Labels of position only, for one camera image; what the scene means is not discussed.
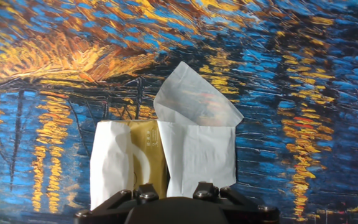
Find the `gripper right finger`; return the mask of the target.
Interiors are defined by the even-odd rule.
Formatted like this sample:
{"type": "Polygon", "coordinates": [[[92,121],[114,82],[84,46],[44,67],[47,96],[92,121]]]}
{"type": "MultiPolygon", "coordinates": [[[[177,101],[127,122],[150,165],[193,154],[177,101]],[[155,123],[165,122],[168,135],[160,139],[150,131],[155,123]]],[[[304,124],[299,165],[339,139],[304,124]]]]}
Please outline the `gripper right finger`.
{"type": "Polygon", "coordinates": [[[217,207],[228,223],[280,223],[280,211],[277,207],[257,204],[230,186],[219,188],[212,183],[199,182],[193,192],[193,199],[217,207]]]}

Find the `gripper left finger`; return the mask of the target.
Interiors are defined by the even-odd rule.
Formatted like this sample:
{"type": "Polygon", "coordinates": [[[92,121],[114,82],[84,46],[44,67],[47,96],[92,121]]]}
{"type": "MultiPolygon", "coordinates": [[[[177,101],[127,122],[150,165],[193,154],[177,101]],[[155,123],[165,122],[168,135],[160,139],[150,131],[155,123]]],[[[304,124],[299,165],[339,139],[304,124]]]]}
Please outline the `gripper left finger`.
{"type": "Polygon", "coordinates": [[[95,209],[76,212],[75,224],[125,223],[131,210],[156,200],[159,195],[152,184],[120,190],[95,209]]]}

